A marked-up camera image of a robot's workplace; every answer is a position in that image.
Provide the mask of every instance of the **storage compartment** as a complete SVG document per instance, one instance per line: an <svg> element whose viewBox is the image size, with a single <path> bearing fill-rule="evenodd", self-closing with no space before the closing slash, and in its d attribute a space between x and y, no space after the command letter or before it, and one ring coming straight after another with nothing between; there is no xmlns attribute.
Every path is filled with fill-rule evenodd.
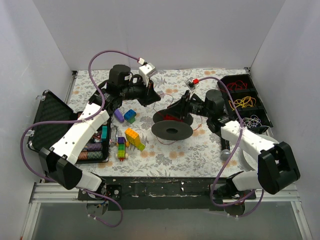
<svg viewBox="0 0 320 240"><path fill-rule="evenodd" d="M248 128L249 130L253 131L254 133L262 134L264 133L269 127L272 128L273 124L269 120L267 116L267 112L264 109L256 109L256 110L251 110L251 109L241 109L238 111L240 116L242 118L254 118L257 116L260 119L261 126L257 127L250 127Z"/></svg>
<svg viewBox="0 0 320 240"><path fill-rule="evenodd" d="M259 94L249 74L225 76L221 79L221 81L228 87L232 100L235 102L236 106L237 101L240 101L245 97L253 98L251 99L252 102L248 102L248 100L243 101L243 103L248 102L246 107L237 107L237 110L242 118L251 118L252 116L256 116L260 120L260 124L257 125L261 126L248 127L248 129L250 129L254 133L262 134L268 129L268 127L273 127L267 116L267 111L259 98ZM236 112L230 105L228 94L220 83L218 83L218 87L222 92L222 97L224 99L228 115L236 120L238 117Z"/></svg>
<svg viewBox="0 0 320 240"><path fill-rule="evenodd" d="M244 106L245 105L247 105L247 106L245 106L245 107L238 106L236 108L238 111L241 109L256 110L259 107L263 106L256 91L250 91L250 90L244 90L241 92L234 91L234 92L231 92L230 94L231 94L233 101L235 102L235 106L238 105L237 102L240 102L244 98L249 97L248 99L245 99L243 101L245 103ZM229 96L227 94L225 94L222 97L224 98L225 106L226 106L228 113L232 116L236 116L236 112L231 105Z"/></svg>
<svg viewBox="0 0 320 240"><path fill-rule="evenodd" d="M78 119L81 112L74 113L73 110L54 95L50 90L46 90L40 96L40 103L37 109L34 122L45 121L73 121ZM39 152L42 148L49 149L53 144L59 141L71 128L72 124L44 124L32 128L32 132L28 138L27 146L35 152ZM98 158L78 160L77 164L102 163L109 160L109 142L111 136L111 118L106 124L108 131L106 140L100 142L102 145L101 153L90 155L98 156ZM95 144L95 139L92 137L89 144Z"/></svg>
<svg viewBox="0 0 320 240"><path fill-rule="evenodd" d="M243 90L255 91L254 83L249 74L229 75L221 79L231 93L234 91L241 92ZM218 83L218 87L222 94L227 95L225 88Z"/></svg>

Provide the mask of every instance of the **yellow block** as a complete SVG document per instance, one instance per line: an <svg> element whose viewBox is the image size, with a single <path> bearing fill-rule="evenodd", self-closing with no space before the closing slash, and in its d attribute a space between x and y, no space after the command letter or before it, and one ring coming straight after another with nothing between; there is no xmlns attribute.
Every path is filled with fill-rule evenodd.
<svg viewBox="0 0 320 240"><path fill-rule="evenodd" d="M131 128L125 130L126 139L128 139L129 143L133 144L134 146L138 147L140 145L140 137L139 134L133 131Z"/></svg>

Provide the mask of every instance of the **floral tablecloth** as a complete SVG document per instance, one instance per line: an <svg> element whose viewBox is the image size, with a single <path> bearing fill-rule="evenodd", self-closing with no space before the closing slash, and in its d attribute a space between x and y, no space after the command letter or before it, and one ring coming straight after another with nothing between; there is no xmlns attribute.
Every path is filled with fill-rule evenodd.
<svg viewBox="0 0 320 240"><path fill-rule="evenodd" d="M154 82L154 89L159 94L167 93L177 101L188 89L185 81L189 78L203 78L214 76L222 78L226 75L244 74L240 69L184 69L184 70L160 70L151 79ZM108 79L108 70L95 70L92 75L97 83ZM205 80L201 82L196 90L196 94L205 99L205 94L209 89L216 89L217 81ZM79 71L73 93L69 100L69 106L74 111L82 111L89 99L94 93L95 87L90 81L88 71ZM155 110L165 109L172 101L169 95L162 95L162 100L155 104ZM202 125L193 135L185 140L177 141L170 145L172 141L160 139L151 132L153 125L153 104L147 107L141 106L137 100L124 101L120 111L122 114L133 109L136 112L135 122L119 123L115 118L113 123L119 127L118 136L125 137L125 130L132 128L140 135L141 142L145 144L144 151L139 151L134 146L127 150L129 158L120 162L116 157L117 147L113 146L110 150L110 158L105 163L79 164L82 170L96 173L100 176L128 176L128 177L215 177L223 162L220 160L221 147L220 138L211 133L207 127L206 119L193 115L193 124L191 127L196 129L199 124ZM236 153L222 177L228 177L231 174L242 170L238 162L238 153Z"/></svg>

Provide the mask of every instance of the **white wall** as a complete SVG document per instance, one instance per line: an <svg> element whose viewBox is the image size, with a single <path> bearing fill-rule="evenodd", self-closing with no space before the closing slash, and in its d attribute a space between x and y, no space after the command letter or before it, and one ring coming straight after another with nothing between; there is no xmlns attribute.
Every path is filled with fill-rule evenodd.
<svg viewBox="0 0 320 240"><path fill-rule="evenodd" d="M105 49L158 69L251 66L285 0L33 1L69 67L86 70ZM117 63L128 59L101 56L93 68Z"/></svg>
<svg viewBox="0 0 320 240"><path fill-rule="evenodd" d="M286 0L252 75L301 173L297 182L313 239L320 239L320 1Z"/></svg>
<svg viewBox="0 0 320 240"><path fill-rule="evenodd" d="M71 71L32 0L0 0L0 239L19 239L34 181L19 142L33 122L38 101L50 89L63 100ZM32 166L37 154L26 150Z"/></svg>

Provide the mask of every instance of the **lego brick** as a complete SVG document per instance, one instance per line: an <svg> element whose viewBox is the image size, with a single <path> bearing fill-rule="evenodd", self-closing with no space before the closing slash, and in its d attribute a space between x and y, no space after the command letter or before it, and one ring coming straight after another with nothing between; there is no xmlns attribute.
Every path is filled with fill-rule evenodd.
<svg viewBox="0 0 320 240"><path fill-rule="evenodd" d="M107 136L108 136L108 127L107 126L102 126L101 140L102 141L107 140Z"/></svg>
<svg viewBox="0 0 320 240"><path fill-rule="evenodd" d="M139 134L136 133L135 131L133 131L130 127L127 130L125 130L124 133L125 133L126 136L129 136L132 139L135 139L136 137L139 137Z"/></svg>
<svg viewBox="0 0 320 240"><path fill-rule="evenodd" d="M114 115L115 115L116 119L118 119L118 121L120 123L123 123L125 121L124 116L122 116L122 113L119 111L119 109L116 109L114 111Z"/></svg>
<svg viewBox="0 0 320 240"><path fill-rule="evenodd" d="M139 146L137 146L137 148L140 150L140 151L143 151L145 149L145 145L143 145L142 143L139 144Z"/></svg>
<svg viewBox="0 0 320 240"><path fill-rule="evenodd" d="M124 114L124 119L128 121L129 119L134 118L136 115L137 115L137 113L135 111L133 111L132 109L130 109L129 111L127 111Z"/></svg>
<svg viewBox="0 0 320 240"><path fill-rule="evenodd" d="M132 118L130 118L130 119L127 119L126 120L128 123L130 123L130 124L133 124L135 121L136 121L136 119L134 118L134 117L132 117Z"/></svg>
<svg viewBox="0 0 320 240"><path fill-rule="evenodd" d="M139 134L136 133L135 131L133 131L131 128L128 128L127 130L125 130L125 135L126 138L128 139L128 141L133 144L134 146L138 147L140 142L140 137Z"/></svg>
<svg viewBox="0 0 320 240"><path fill-rule="evenodd" d="M126 143L126 139L124 136L119 136L118 137L118 144L125 144Z"/></svg>
<svg viewBox="0 0 320 240"><path fill-rule="evenodd" d="M124 144L119 144L118 150L119 151L125 151L126 150L126 146Z"/></svg>
<svg viewBox="0 0 320 240"><path fill-rule="evenodd" d="M126 152L123 150L118 150L118 158L125 158L126 157Z"/></svg>

